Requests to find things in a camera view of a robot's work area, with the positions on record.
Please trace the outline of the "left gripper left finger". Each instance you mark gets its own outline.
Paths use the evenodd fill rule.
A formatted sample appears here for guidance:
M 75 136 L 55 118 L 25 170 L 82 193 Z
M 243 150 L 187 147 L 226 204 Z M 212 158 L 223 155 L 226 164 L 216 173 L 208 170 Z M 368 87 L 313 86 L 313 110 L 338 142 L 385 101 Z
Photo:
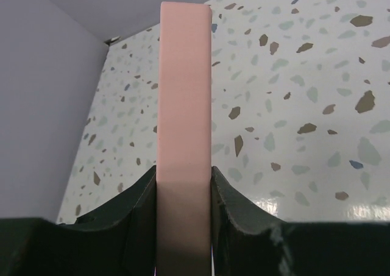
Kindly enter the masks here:
M 156 167 L 73 224 L 1 219 L 1 275 L 154 275 Z

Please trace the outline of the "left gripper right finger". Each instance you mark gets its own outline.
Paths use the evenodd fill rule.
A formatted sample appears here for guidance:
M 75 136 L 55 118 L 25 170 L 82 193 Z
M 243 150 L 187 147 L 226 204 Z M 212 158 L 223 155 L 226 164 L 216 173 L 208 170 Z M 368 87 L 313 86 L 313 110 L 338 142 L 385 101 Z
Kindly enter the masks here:
M 215 275 L 389 275 L 389 222 L 286 222 L 211 169 Z

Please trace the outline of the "pink power strip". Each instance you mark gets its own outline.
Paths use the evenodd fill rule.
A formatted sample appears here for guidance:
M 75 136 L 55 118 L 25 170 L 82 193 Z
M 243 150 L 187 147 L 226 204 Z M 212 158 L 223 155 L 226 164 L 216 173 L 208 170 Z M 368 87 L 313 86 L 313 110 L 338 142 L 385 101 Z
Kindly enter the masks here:
M 211 274 L 211 9 L 163 2 L 157 118 L 157 275 Z

